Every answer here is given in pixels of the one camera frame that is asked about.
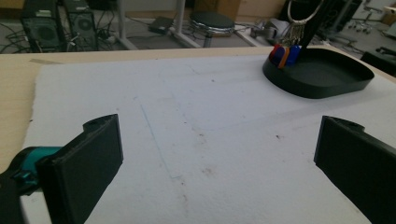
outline black stool seat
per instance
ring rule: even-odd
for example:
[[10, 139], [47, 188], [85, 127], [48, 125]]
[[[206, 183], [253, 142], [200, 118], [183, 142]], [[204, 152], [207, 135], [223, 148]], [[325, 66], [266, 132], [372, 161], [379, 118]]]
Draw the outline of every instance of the black stool seat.
[[192, 12], [190, 18], [193, 26], [210, 34], [230, 34], [235, 27], [230, 18], [216, 12]]

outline black tray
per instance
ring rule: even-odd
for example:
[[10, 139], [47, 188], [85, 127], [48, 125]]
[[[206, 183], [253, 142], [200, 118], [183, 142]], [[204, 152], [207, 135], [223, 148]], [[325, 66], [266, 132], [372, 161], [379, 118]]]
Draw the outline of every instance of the black tray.
[[262, 71], [280, 89], [310, 99], [361, 91], [374, 78], [362, 63], [328, 49], [304, 49], [295, 65], [282, 69], [267, 59]]

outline gray floor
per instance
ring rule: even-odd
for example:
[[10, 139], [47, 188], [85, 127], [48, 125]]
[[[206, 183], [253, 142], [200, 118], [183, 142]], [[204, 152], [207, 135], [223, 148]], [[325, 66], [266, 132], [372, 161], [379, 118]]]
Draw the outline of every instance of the gray floor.
[[[95, 14], [95, 18], [99, 17], [100, 12]], [[111, 15], [105, 14], [99, 27], [113, 33], [117, 27], [117, 20], [112, 20], [111, 26], [107, 29], [107, 23], [103, 21], [111, 21]], [[148, 31], [148, 24], [151, 20], [144, 19], [127, 19], [126, 28], [128, 39], [137, 46], [138, 49], [184, 49], [187, 48], [185, 44], [175, 39], [172, 35], [159, 35]], [[24, 53], [28, 51], [29, 44], [23, 38], [23, 31], [21, 23], [18, 20], [0, 20], [0, 52], [1, 53]], [[389, 27], [385, 24], [377, 22], [374, 29], [370, 34], [358, 33], [354, 29], [345, 29], [341, 32], [342, 35], [352, 36], [357, 40], [356, 43], [350, 45], [349, 41], [345, 39], [332, 39], [323, 42], [319, 37], [312, 40], [312, 44], [322, 45], [329, 44], [335, 46], [356, 58], [360, 58], [362, 53], [366, 50], [373, 50], [379, 47], [389, 47], [396, 49], [396, 40], [383, 35]], [[188, 24], [183, 27], [183, 33], [201, 46], [204, 43], [204, 34], [194, 32]], [[18, 46], [12, 44], [10, 41], [18, 42]], [[101, 40], [100, 50], [125, 50], [123, 45], [114, 43], [113, 41], [107, 42], [106, 39]], [[237, 35], [230, 37], [216, 37], [212, 40], [213, 48], [232, 48], [232, 47], [249, 47], [249, 44], [242, 40]]]

